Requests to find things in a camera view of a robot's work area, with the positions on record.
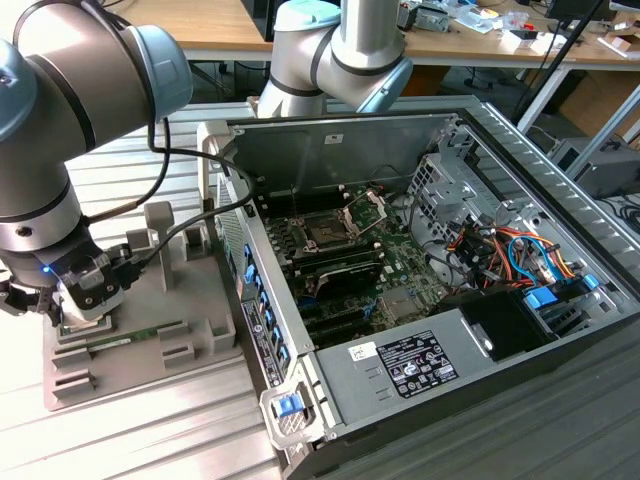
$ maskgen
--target screw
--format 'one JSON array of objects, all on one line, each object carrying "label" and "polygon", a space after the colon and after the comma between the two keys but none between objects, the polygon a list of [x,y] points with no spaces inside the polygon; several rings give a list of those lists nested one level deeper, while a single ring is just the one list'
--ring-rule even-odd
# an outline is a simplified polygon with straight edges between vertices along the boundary
[{"label": "screw", "polygon": [[30,237],[33,234],[33,230],[29,227],[20,227],[16,230],[16,235],[19,237]]}]

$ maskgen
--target power supply label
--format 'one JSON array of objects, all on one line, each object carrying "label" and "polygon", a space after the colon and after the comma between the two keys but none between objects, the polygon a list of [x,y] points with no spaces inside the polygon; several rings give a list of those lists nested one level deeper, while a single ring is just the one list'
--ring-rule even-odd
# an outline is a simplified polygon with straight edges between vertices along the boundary
[{"label": "power supply label", "polygon": [[431,330],[378,347],[398,394],[411,398],[458,378]]}]

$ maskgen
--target wooden desk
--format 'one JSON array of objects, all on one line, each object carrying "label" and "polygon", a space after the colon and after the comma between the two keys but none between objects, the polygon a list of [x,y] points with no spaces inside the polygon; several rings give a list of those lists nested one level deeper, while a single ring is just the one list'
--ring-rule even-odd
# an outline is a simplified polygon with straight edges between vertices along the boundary
[{"label": "wooden desk", "polygon": [[[12,0],[10,6],[0,7],[0,36],[10,38],[9,30],[3,31],[2,27],[3,23],[13,25],[11,15],[6,15],[5,10],[33,1]],[[491,5],[496,0],[480,0],[478,3]],[[499,13],[526,11],[537,29],[547,30],[549,20],[530,7],[516,4],[514,0],[505,0],[492,8]],[[152,24],[164,28],[173,35],[191,60],[268,61],[271,58],[272,44],[262,40],[241,0],[125,0],[114,7],[114,11],[135,25]],[[451,22],[451,30],[443,34],[413,29],[406,35],[406,55],[416,65],[540,66],[542,55],[529,49],[520,49],[515,53],[506,51],[500,44],[500,33],[497,31],[482,35],[454,21]],[[528,129],[571,70],[640,71],[640,61],[620,57],[600,44],[598,35],[586,33],[585,37],[582,45],[571,49],[563,65],[524,116],[518,125],[521,130]]]}]

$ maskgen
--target blue latch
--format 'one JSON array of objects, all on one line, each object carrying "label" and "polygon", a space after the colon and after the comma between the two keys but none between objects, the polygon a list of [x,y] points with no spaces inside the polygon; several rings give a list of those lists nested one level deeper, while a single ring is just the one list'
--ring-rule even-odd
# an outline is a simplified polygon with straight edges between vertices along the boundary
[{"label": "blue latch", "polygon": [[276,321],[276,317],[273,314],[273,310],[271,310],[270,308],[267,309],[267,311],[264,314],[266,320],[267,320],[267,328],[269,330],[271,330],[273,328],[273,324]]},{"label": "blue latch", "polygon": [[273,329],[273,335],[271,335],[271,341],[277,347],[282,341],[282,333],[280,333],[280,328],[276,327]]},{"label": "blue latch", "polygon": [[534,310],[539,310],[558,301],[558,298],[548,287],[540,287],[529,291],[526,299]]},{"label": "blue latch", "polygon": [[289,365],[289,351],[284,345],[280,347],[280,360],[282,361],[282,364],[285,366],[285,368],[287,365]]},{"label": "blue latch", "polygon": [[304,410],[302,397],[300,397],[300,395],[297,393],[282,397],[277,402],[275,402],[275,410],[278,418],[302,412]]},{"label": "blue latch", "polygon": [[600,286],[600,282],[598,281],[598,279],[590,273],[585,275],[583,280],[585,285],[589,287],[590,290],[595,290]]},{"label": "blue latch", "polygon": [[267,296],[267,292],[262,292],[260,294],[260,304],[264,308],[269,306],[269,297]]},{"label": "blue latch", "polygon": [[247,271],[244,274],[244,283],[246,284],[253,283],[253,281],[256,278],[256,273],[257,273],[256,266],[252,263],[247,267]]}]

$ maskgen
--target chip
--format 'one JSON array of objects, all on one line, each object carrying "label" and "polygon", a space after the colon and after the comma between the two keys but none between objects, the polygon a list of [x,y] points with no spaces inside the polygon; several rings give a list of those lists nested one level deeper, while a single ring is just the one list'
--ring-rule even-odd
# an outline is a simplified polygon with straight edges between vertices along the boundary
[{"label": "chip", "polygon": [[349,241],[347,229],[336,216],[311,217],[305,219],[305,233],[318,247]]},{"label": "chip", "polygon": [[407,287],[392,288],[384,292],[381,298],[394,320],[420,311]]}]

